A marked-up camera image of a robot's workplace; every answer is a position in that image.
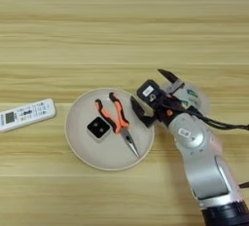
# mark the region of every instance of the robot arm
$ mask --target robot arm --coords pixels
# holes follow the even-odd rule
[[[184,87],[184,83],[170,72],[160,72],[167,75],[171,87],[163,91],[157,83],[148,80],[137,91],[138,96],[153,109],[154,116],[145,116],[143,108],[132,98],[134,112],[147,127],[159,120],[173,134],[206,226],[249,225],[248,208],[222,159],[221,142],[199,118],[183,109],[180,100],[172,96]]]

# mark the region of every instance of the black square object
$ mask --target black square object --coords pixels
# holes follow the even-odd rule
[[[88,125],[88,130],[96,138],[101,138],[107,131],[110,130],[110,126],[100,117],[97,117]]]

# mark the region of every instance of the orange pliers handle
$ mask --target orange pliers handle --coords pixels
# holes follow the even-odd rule
[[[109,97],[116,106],[121,127],[124,129],[128,129],[129,121],[125,118],[125,113],[121,101],[117,98],[117,96],[114,93],[109,93]]]
[[[120,133],[122,129],[128,129],[129,128],[129,122],[125,118],[125,113],[123,106],[120,102],[120,100],[115,96],[114,93],[109,93],[110,99],[114,102],[117,113],[119,116],[119,121],[116,122],[112,115],[103,107],[102,101],[100,99],[97,99],[95,101],[95,106],[100,113],[100,115],[112,126],[114,133]]]

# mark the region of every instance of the remote control button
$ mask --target remote control button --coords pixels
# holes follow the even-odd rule
[[[31,113],[32,113],[32,111],[28,110],[28,111],[24,112],[23,115],[27,115],[27,114],[31,114]]]

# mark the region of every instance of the small black box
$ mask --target small black box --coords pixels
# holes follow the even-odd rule
[[[88,130],[97,141],[100,141],[110,130],[110,126],[103,119],[97,117],[88,124]]]

